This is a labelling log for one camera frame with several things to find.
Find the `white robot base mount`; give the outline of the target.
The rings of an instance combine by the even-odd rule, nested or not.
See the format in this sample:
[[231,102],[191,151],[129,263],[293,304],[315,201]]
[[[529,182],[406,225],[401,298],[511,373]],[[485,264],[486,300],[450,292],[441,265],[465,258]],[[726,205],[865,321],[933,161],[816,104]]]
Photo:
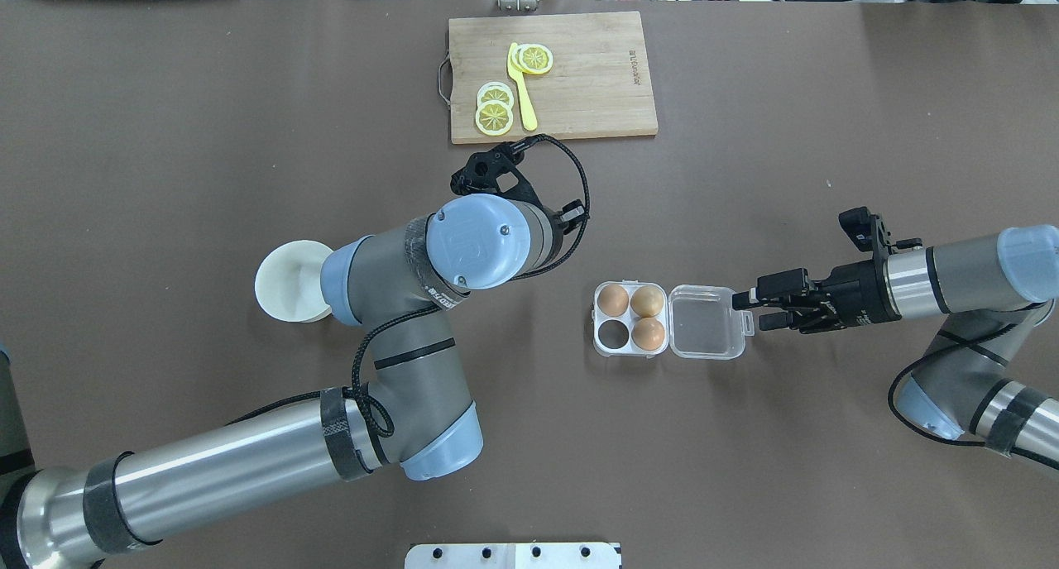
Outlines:
[[620,543],[421,543],[405,568],[623,568]]

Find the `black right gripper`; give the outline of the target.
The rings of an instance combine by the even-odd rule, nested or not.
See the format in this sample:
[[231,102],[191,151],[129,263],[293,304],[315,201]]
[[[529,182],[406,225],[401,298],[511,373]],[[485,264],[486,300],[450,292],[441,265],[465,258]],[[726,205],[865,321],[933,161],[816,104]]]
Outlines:
[[761,332],[793,328],[802,334],[821,334],[896,322],[902,317],[890,297],[884,271],[882,261],[858,261],[833,268],[831,275],[822,281],[811,282],[805,268],[760,275],[752,289],[731,296],[731,308],[786,308],[791,298],[807,295],[812,312],[797,308],[760,315]]

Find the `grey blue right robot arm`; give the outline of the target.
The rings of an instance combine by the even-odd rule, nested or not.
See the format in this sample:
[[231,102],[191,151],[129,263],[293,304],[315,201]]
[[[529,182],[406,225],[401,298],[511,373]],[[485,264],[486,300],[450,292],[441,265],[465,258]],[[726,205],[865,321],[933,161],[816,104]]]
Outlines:
[[889,386],[890,413],[946,446],[984,449],[1057,469],[1057,399],[1009,375],[1009,363],[1057,312],[1057,230],[1007,227],[926,247],[893,241],[882,218],[852,208],[840,225],[869,257],[813,281],[803,268],[760,275],[734,294],[762,308],[761,331],[822,334],[943,316],[925,353]]

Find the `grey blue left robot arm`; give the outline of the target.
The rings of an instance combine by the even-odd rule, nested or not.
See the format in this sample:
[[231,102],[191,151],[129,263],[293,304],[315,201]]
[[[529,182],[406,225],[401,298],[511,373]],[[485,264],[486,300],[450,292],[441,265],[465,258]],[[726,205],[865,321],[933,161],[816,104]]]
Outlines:
[[366,328],[349,385],[266,404],[222,428],[125,451],[86,472],[38,470],[2,354],[2,565],[96,568],[116,555],[398,463],[430,480],[483,447],[445,313],[473,290],[561,265],[587,200],[549,211],[470,194],[330,252],[318,291],[334,319]]

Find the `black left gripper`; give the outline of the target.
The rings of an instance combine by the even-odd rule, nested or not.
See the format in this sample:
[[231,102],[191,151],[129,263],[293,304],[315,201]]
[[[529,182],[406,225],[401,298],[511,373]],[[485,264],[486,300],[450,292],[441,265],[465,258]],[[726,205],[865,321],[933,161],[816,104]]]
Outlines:
[[559,210],[549,208],[548,220],[551,223],[553,234],[568,235],[587,221],[586,206],[582,200],[573,200]]

